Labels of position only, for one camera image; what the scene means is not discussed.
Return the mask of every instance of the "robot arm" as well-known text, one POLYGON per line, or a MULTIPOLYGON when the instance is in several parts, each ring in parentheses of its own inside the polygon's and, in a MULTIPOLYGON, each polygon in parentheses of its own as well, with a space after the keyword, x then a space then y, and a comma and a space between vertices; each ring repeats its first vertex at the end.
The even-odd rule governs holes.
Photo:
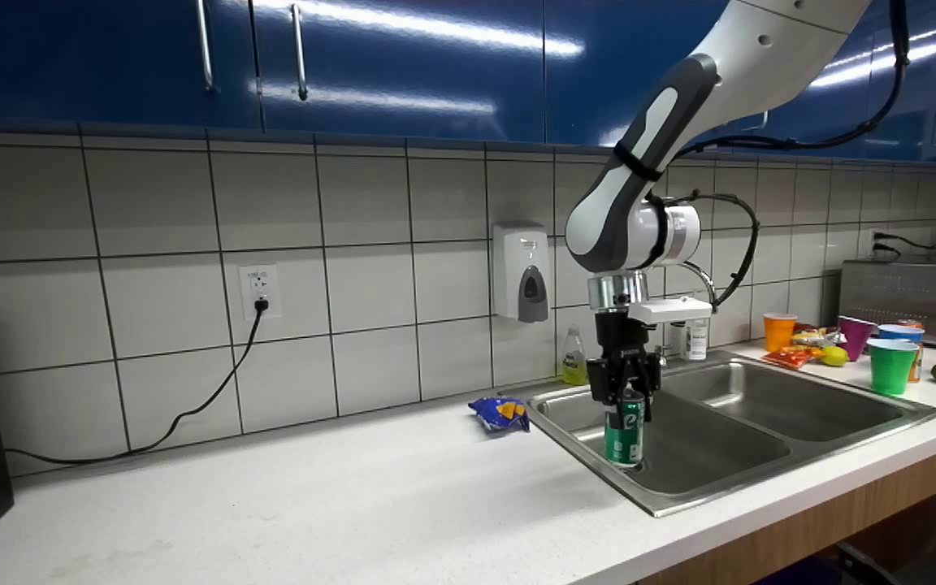
POLYGON ((839 52, 869 0, 731 0, 694 52, 634 118, 615 158, 572 207, 564 245, 593 273, 688 261, 691 207, 664 207, 652 185, 691 137, 796 97, 839 52))

